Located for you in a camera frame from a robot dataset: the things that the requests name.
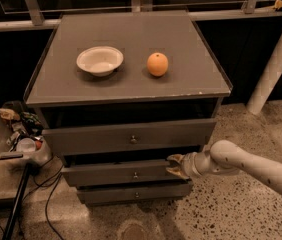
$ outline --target cabinet top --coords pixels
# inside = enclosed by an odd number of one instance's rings
[[[95,46],[124,55],[111,75],[95,77],[76,65]],[[146,68],[154,52],[169,60],[156,78]],[[223,97],[231,84],[184,11],[63,16],[25,101],[30,107]]]

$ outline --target drawer handle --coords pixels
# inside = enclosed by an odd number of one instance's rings
[[[135,137],[134,135],[132,135],[132,136],[131,136],[131,139],[130,139],[130,143],[131,143],[131,144],[137,144],[137,142],[138,142],[138,141],[137,141],[136,137]]]
[[[138,176],[137,172],[134,173],[133,179],[135,179],[135,180],[139,179],[139,176]]]

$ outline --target white bowl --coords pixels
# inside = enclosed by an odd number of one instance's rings
[[[82,70],[95,76],[110,75],[121,65],[123,54],[110,46],[97,46],[81,52],[77,65]]]

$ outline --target drawer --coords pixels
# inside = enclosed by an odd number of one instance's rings
[[[178,179],[166,171],[168,165],[165,160],[79,165],[63,168],[62,174],[74,187]]]
[[[116,125],[212,118],[218,98],[42,107],[47,128]]]
[[[78,190],[77,194],[81,203],[100,205],[157,198],[181,198],[190,194],[192,186],[192,182],[184,181],[138,187]]]
[[[215,119],[46,129],[45,140],[58,156],[205,145]]]

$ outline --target table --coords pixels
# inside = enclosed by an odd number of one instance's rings
[[[111,75],[80,70],[95,46],[124,55]],[[146,69],[164,53],[168,72]],[[63,175],[87,205],[179,198],[191,182],[170,175],[166,157],[201,151],[231,83],[185,11],[64,15],[25,92]]]

